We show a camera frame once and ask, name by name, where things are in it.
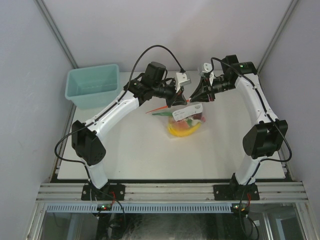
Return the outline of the clear zip top bag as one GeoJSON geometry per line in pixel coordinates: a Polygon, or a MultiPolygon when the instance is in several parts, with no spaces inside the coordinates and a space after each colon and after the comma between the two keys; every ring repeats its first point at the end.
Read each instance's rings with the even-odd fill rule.
{"type": "Polygon", "coordinates": [[[189,100],[187,101],[187,105],[176,105],[172,107],[162,106],[162,107],[149,110],[146,112],[146,114],[159,120],[160,123],[164,126],[164,129],[166,130],[170,138],[180,138],[180,137],[171,135],[167,130],[169,123],[173,121],[178,122],[183,119],[192,119],[197,123],[201,123],[201,126],[196,132],[202,130],[202,126],[206,122],[204,104],[201,102],[196,102],[196,103],[190,102],[189,100]],[[172,112],[172,116],[152,115],[152,113],[158,113],[158,112],[172,112]]]}

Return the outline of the green fake chili pepper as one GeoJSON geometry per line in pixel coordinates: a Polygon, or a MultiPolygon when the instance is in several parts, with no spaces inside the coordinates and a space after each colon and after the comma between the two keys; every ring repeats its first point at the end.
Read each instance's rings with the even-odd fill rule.
{"type": "Polygon", "coordinates": [[[172,117],[173,113],[169,111],[163,111],[163,112],[155,112],[152,113],[153,116],[162,116],[162,117],[172,117]]]}

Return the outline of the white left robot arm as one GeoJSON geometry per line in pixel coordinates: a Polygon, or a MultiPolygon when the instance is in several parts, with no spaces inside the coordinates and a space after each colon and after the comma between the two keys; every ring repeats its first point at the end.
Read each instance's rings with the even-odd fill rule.
{"type": "Polygon", "coordinates": [[[168,107],[186,105],[184,85],[191,82],[183,70],[174,77],[163,78],[166,67],[151,62],[137,77],[130,76],[120,94],[101,112],[86,120],[75,121],[71,126],[71,147],[84,164],[93,185],[92,194],[98,200],[109,196],[110,188],[103,159],[107,153],[103,141],[109,131],[126,115],[139,108],[153,97],[164,99],[168,107]]]}

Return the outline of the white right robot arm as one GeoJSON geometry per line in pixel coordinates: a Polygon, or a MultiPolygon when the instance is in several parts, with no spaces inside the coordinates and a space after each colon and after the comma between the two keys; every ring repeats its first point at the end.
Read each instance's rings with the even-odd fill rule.
{"type": "Polygon", "coordinates": [[[199,84],[189,99],[191,103],[213,102],[216,94],[236,90],[249,114],[251,129],[242,139],[245,156],[234,173],[236,183],[229,187],[230,195],[240,200],[248,193],[246,185],[256,181],[261,164],[275,161],[274,153],[288,144],[285,137],[288,123],[271,109],[251,61],[239,62],[236,55],[227,55],[223,59],[212,57],[201,67],[199,84]]]}

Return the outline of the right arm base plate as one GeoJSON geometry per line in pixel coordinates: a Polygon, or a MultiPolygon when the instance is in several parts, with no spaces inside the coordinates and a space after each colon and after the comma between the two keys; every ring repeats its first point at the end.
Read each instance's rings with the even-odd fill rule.
{"type": "Polygon", "coordinates": [[[240,201],[248,200],[249,197],[253,201],[260,200],[256,184],[249,184],[247,186],[240,185],[236,187],[231,187],[230,184],[215,184],[213,185],[213,193],[216,201],[240,201]]]}

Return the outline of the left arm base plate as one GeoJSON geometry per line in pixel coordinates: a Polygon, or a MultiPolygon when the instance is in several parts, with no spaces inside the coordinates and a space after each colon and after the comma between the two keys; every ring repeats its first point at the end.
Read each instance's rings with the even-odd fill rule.
{"type": "Polygon", "coordinates": [[[107,184],[101,189],[95,188],[91,184],[85,184],[82,188],[81,200],[98,201],[123,201],[125,199],[126,186],[123,184],[107,184]]]}

